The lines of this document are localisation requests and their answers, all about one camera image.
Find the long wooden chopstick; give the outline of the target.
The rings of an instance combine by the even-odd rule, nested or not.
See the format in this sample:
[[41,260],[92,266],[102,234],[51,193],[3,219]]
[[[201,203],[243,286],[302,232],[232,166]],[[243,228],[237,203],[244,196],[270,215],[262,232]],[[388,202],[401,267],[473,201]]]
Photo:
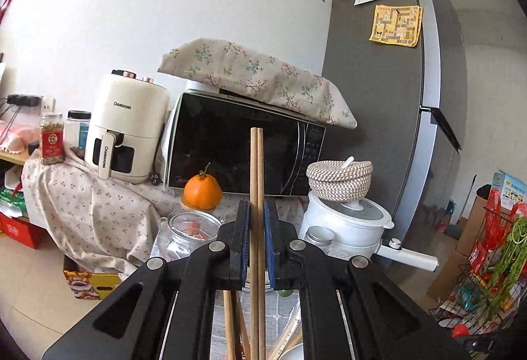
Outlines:
[[228,360],[235,360],[236,356],[236,335],[235,335],[235,312],[232,304],[232,297],[230,291],[222,292],[223,308],[224,308],[224,327]]

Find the yellow printed cardboard box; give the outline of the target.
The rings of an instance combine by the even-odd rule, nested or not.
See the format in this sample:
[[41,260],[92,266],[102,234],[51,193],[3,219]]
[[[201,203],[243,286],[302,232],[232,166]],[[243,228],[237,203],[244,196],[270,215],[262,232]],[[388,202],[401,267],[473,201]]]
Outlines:
[[121,284],[115,273],[91,273],[67,256],[63,264],[64,278],[77,299],[103,300]]

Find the green vegetables bunch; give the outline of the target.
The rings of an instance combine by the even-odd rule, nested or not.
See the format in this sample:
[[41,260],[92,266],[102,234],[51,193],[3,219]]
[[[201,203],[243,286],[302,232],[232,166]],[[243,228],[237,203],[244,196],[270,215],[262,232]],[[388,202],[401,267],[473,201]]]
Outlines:
[[500,260],[494,268],[489,282],[489,292],[500,284],[499,289],[489,302],[489,310],[494,314],[509,295],[517,282],[526,262],[526,218],[518,218],[507,236]]

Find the floral pink cloth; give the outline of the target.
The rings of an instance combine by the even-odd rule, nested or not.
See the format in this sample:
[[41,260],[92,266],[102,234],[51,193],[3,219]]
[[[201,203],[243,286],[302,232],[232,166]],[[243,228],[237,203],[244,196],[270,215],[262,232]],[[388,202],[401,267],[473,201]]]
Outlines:
[[180,189],[101,179],[71,152],[53,165],[34,152],[21,181],[29,221],[95,273],[135,272],[150,256],[160,219],[187,210]]

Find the large clear nut jar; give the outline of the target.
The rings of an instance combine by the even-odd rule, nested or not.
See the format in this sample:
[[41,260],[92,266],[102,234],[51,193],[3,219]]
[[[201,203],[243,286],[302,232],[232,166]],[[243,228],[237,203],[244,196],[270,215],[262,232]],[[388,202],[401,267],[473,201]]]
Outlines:
[[186,258],[197,248],[213,242],[221,225],[218,218],[204,211],[173,212],[160,219],[150,258],[159,257],[167,262]]

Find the grey checked tablecloth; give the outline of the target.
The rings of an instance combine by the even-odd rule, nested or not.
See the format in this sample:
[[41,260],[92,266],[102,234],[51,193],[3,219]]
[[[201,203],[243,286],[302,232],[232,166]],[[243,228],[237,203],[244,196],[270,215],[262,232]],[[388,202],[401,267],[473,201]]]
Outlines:
[[[243,314],[244,320],[239,319],[239,327],[245,325],[244,337],[250,340],[250,292],[243,289],[238,291],[238,311]],[[278,291],[268,290],[265,293],[265,354],[266,359],[278,359],[285,349],[277,348],[283,340],[283,332],[294,321],[295,308],[299,302],[299,293],[294,291],[288,297],[282,297]],[[224,306],[222,291],[216,291],[212,320],[212,338],[210,359],[227,358],[227,339],[224,329]]]

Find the small jar red goji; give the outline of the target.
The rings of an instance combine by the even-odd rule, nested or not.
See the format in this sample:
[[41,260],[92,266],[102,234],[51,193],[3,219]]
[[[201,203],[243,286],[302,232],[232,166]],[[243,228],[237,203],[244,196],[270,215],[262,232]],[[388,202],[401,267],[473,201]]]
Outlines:
[[324,226],[312,225],[305,232],[305,240],[328,254],[334,241],[334,232]]

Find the red box on floor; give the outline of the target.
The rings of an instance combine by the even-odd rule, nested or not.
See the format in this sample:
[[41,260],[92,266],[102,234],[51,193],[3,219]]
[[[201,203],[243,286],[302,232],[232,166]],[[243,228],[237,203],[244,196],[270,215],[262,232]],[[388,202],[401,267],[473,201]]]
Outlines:
[[29,248],[37,249],[45,236],[45,230],[18,218],[1,215],[1,230],[11,239]]

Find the orange tangerine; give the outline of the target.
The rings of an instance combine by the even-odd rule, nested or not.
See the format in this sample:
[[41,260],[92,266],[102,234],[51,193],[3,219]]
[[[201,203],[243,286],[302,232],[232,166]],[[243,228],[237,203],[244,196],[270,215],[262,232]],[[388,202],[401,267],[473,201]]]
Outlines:
[[215,209],[222,200],[222,188],[208,173],[210,164],[191,177],[183,189],[182,199],[191,209]]

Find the cream air fryer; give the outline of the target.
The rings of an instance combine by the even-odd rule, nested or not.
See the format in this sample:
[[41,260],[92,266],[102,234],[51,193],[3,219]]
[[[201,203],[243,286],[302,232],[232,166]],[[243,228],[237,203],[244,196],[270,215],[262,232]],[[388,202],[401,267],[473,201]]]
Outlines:
[[141,184],[151,175],[169,92],[146,77],[114,69],[98,88],[85,162],[99,178]]

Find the red label spice jar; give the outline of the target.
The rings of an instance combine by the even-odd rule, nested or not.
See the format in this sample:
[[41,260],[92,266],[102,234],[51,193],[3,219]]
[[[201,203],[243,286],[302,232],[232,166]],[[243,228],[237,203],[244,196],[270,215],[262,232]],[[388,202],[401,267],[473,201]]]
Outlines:
[[44,113],[40,120],[40,157],[43,165],[64,161],[64,120],[63,114]]

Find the black microwave oven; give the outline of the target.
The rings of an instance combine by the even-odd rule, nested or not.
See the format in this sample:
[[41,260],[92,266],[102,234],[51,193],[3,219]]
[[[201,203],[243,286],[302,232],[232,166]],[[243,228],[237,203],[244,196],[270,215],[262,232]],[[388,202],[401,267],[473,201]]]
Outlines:
[[325,127],[299,114],[225,94],[184,92],[170,117],[164,184],[182,188],[204,170],[224,193],[248,194],[250,130],[263,130],[268,196],[305,196],[307,167],[317,161]]

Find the floral cloth on microwave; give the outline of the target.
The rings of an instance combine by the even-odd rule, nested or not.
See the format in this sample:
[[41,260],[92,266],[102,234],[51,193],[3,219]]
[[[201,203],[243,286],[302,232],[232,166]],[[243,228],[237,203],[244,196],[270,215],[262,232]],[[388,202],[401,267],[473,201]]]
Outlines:
[[217,87],[321,123],[357,128],[340,90],[325,77],[226,40],[198,38],[163,55],[160,73]]

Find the grey refrigerator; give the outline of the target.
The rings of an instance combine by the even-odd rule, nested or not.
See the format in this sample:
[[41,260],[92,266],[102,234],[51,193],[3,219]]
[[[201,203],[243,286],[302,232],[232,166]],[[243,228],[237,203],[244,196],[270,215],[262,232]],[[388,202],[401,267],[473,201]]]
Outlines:
[[374,166],[368,198],[392,215],[389,237],[429,252],[454,187],[462,149],[467,70],[451,0],[384,0],[418,5],[414,47],[370,40],[375,4],[331,0],[322,74],[340,90],[357,126],[327,131],[322,156]]

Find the yellow fridge magnet sheet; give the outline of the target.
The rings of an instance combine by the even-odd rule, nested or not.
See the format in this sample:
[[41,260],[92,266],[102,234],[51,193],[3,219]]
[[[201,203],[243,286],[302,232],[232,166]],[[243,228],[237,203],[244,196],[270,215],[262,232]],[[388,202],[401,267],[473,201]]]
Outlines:
[[376,5],[369,40],[377,44],[414,48],[422,30],[423,7]]

